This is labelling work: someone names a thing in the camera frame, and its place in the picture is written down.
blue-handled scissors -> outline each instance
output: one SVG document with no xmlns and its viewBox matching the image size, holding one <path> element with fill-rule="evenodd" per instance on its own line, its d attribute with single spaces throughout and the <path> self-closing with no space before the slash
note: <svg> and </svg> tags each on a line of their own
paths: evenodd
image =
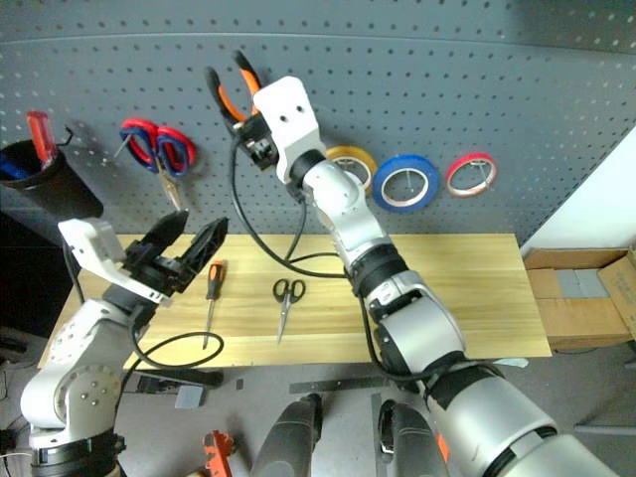
<svg viewBox="0 0 636 477">
<path fill-rule="evenodd" d="M 183 176 L 194 165 L 196 148 L 192 141 L 177 129 L 157 126 L 139 117 L 124 120 L 119 135 L 123 143 L 115 156 L 126 147 L 141 166 L 159 174 L 166 195 L 181 210 L 181 199 L 172 178 Z"/>
<path fill-rule="evenodd" d="M 302 298 L 306 289 L 304 281 L 294 280 L 289 282 L 287 278 L 280 278 L 271 288 L 274 298 L 281 304 L 280 321 L 278 322 L 278 344 L 280 344 L 282 332 L 285 329 L 285 324 L 287 323 L 289 308 L 291 308 L 293 303 L 296 303 L 300 298 Z"/>
</svg>

orange-handled screwdriver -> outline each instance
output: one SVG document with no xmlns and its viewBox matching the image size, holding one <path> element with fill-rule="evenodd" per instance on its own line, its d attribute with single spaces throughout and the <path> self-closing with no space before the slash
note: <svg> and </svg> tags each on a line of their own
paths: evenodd
<svg viewBox="0 0 636 477">
<path fill-rule="evenodd" d="M 215 303 L 221 297 L 221 286 L 223 285 L 223 281 L 226 278 L 226 270 L 228 269 L 228 264 L 224 260 L 215 260 L 210 265 L 210 270 L 208 271 L 208 294 L 206 298 L 210 301 L 210 305 L 208 306 L 208 320 L 206 321 L 206 331 L 210 332 L 210 328 L 212 327 L 212 315 L 215 312 Z M 208 338 L 209 336 L 203 337 L 203 349 L 208 348 Z"/>
</svg>

black cup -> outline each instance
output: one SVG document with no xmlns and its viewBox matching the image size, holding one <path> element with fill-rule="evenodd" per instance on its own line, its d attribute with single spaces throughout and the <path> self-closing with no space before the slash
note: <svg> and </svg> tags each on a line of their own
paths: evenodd
<svg viewBox="0 0 636 477">
<path fill-rule="evenodd" d="M 44 170 L 40 170 L 33 141 L 11 144 L 0 150 L 0 156 L 30 174 L 24 179 L 13 179 L 0 171 L 0 184 L 20 192 L 55 216 L 58 222 L 100 217 L 103 213 L 103 204 L 71 169 L 62 151 L 58 150 L 58 155 Z"/>
</svg>

wooden table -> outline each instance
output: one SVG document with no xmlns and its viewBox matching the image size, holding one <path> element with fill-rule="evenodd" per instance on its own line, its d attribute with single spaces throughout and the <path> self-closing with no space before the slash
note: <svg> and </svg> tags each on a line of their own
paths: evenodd
<svg viewBox="0 0 636 477">
<path fill-rule="evenodd" d="M 139 236 L 119 236 L 127 246 Z M 177 256 L 190 243 L 181 236 L 166 256 Z M 283 253 L 291 236 L 263 236 Z M 455 314 L 470 358 L 550 356 L 546 333 L 512 235 L 404 235 L 393 237 L 408 266 L 419 271 Z M 328 236 L 305 236 L 295 256 L 332 250 Z M 357 299 L 346 280 L 302 277 L 305 296 L 291 308 L 280 345 L 276 344 L 280 305 L 271 295 L 274 281 L 300 278 L 265 255 L 249 236 L 228 236 L 215 258 L 229 261 L 228 275 L 213 318 L 212 331 L 226 341 L 211 366 L 307 363 L 356 363 L 369 360 Z M 335 257 L 302 262 L 317 271 L 340 272 Z M 173 335 L 203 330 L 208 302 L 207 269 L 169 308 L 160 308 L 141 348 Z M 79 276 L 84 293 L 99 297 L 107 283 L 86 271 Z M 78 310 L 71 293 L 56 329 Z M 186 339 L 158 350 L 153 358 L 178 364 L 205 356 L 202 339 Z M 210 340 L 207 352 L 214 351 Z"/>
</svg>

robotic arm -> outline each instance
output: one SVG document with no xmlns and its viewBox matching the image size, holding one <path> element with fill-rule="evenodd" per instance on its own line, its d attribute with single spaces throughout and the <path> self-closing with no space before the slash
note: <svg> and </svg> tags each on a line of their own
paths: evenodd
<svg viewBox="0 0 636 477">
<path fill-rule="evenodd" d="M 280 79 L 253 101 L 260 113 L 237 134 L 242 128 L 268 129 L 266 150 L 277 153 L 276 176 L 292 195 L 303 194 L 314 205 L 354 293 L 378 325 L 385 370 L 418 377 L 419 392 L 462 473 L 614 476 L 574 437 L 559 434 L 555 422 L 497 372 L 465 358 L 452 314 L 399 256 L 367 208 L 360 181 L 325 159 L 302 82 Z M 254 139 L 262 143 L 263 137 Z"/>
<path fill-rule="evenodd" d="M 187 218 L 187 211 L 167 216 L 126 251 L 105 221 L 60 223 L 79 264 L 112 285 L 56 334 L 46 363 L 22 394 L 35 477 L 123 475 L 116 458 L 124 441 L 113 428 L 122 368 L 134 346 L 130 336 L 142 332 L 158 306 L 170 304 L 170 295 L 188 287 L 228 229 L 227 219 L 210 223 L 182 256 L 161 256 Z"/>
</svg>

